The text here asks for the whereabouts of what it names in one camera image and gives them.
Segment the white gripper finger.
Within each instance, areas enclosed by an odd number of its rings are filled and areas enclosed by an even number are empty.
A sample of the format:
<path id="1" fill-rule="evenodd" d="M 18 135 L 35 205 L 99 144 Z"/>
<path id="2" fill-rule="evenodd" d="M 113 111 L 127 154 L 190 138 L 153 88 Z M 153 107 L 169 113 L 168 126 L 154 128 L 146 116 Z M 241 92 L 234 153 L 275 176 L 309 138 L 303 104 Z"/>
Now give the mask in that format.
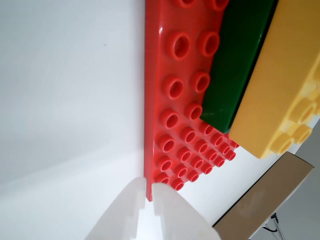
<path id="1" fill-rule="evenodd" d="M 146 179 L 133 179 L 101 215 L 87 240 L 133 240 L 137 236 L 139 212 L 145 208 Z"/>
<path id="2" fill-rule="evenodd" d="M 152 185 L 155 216 L 164 240 L 219 240 L 218 232 L 172 187 Z"/>

